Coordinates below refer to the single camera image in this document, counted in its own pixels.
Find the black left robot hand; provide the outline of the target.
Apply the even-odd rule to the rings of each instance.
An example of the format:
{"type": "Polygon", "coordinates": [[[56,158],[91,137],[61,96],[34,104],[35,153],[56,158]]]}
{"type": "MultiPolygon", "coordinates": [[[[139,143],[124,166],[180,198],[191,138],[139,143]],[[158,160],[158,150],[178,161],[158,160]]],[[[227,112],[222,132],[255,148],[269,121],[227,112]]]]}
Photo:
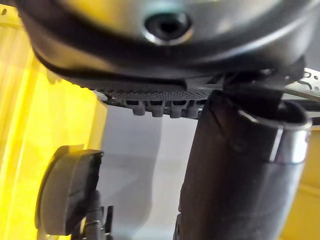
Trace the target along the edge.
{"type": "Polygon", "coordinates": [[[17,0],[39,61],[135,115],[197,120],[178,240],[275,240],[305,165],[317,0],[17,0]]]}

